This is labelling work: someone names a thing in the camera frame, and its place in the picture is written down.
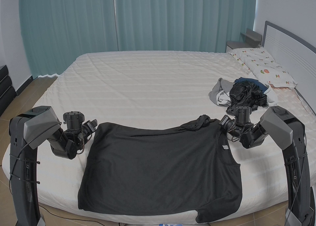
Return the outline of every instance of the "bed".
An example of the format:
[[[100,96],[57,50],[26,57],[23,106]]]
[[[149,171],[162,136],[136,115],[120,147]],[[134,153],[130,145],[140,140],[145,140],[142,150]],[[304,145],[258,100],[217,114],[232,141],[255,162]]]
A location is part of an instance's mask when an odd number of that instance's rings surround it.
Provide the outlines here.
[[[301,43],[290,52],[289,48],[284,47],[285,44],[292,47],[293,45],[289,44],[298,40],[293,38],[293,35],[283,33],[282,28],[267,24],[269,23],[266,23],[264,34],[265,48],[274,55],[276,61],[287,66],[286,69],[291,74],[293,62],[298,63],[296,70],[306,69],[306,65],[301,65],[305,54],[302,50],[305,50],[306,45]],[[285,35],[286,41],[282,41],[283,35],[280,32]],[[306,48],[316,56],[316,51],[310,46]],[[309,65],[316,67],[316,63],[313,62],[310,61]],[[309,76],[312,70],[309,68],[307,71],[306,76]],[[310,89],[306,92],[306,86],[302,85],[303,78],[296,76],[295,73],[296,71],[292,76],[298,82],[300,94],[289,88],[277,88],[275,92],[278,95],[278,104],[292,112],[306,126],[311,185],[314,185],[316,117],[311,108],[315,106],[312,105],[314,102],[311,101],[313,96]],[[86,120],[96,118],[98,123],[113,122],[142,129],[167,129],[197,119],[203,114],[221,119],[226,113],[226,108],[213,104],[208,93],[220,77],[234,81],[236,78],[247,76],[247,69],[228,53],[88,53],[78,57],[48,88],[35,106],[52,106],[60,119],[64,112],[77,110],[85,115]],[[251,114],[251,121],[257,123],[265,110],[259,107]],[[90,141],[84,153],[73,160],[54,156],[48,142],[39,146],[39,202],[78,215],[128,224],[196,223],[196,211],[160,216],[125,216],[79,210],[77,194],[91,144]],[[282,151],[270,137],[267,137],[261,146],[250,150],[244,149],[238,142],[230,142],[230,148],[235,161],[241,164],[243,198],[238,211],[223,219],[243,216],[287,200]],[[10,147],[2,161],[7,177],[10,169],[9,151]]]

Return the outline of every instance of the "black t-shirt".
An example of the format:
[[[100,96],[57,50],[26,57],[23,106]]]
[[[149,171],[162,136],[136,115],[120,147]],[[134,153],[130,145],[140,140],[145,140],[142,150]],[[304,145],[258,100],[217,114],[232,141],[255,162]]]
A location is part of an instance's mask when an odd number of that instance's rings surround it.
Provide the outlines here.
[[[153,216],[196,210],[207,223],[236,212],[240,165],[217,119],[146,130],[102,123],[78,192],[78,207],[103,214]]]

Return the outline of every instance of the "blue clothing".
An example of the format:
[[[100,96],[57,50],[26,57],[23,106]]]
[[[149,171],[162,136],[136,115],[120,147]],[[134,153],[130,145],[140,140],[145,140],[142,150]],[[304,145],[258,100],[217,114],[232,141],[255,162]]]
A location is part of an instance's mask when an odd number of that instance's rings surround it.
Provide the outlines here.
[[[262,84],[261,82],[259,82],[258,80],[256,79],[251,79],[251,78],[243,78],[243,77],[240,77],[239,79],[235,79],[235,83],[237,82],[244,82],[244,81],[249,81],[249,82],[253,82],[254,84],[258,85],[258,87],[261,89],[261,91],[264,93],[265,91],[267,91],[267,87]]]

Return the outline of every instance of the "curtain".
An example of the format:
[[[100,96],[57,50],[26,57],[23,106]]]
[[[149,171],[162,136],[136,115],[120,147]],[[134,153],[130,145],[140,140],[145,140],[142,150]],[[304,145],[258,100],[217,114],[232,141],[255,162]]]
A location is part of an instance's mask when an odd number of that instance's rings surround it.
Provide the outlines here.
[[[119,50],[225,52],[253,29],[256,0],[115,0]]]
[[[114,0],[20,0],[33,77],[61,74],[78,56],[117,51]]]

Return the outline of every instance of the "white headboard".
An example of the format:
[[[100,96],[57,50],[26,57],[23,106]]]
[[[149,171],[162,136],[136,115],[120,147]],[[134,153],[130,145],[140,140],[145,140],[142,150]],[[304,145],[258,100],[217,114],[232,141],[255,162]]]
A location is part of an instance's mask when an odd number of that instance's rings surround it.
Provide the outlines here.
[[[316,48],[293,33],[265,22],[262,46],[296,80],[296,91],[316,112]]]

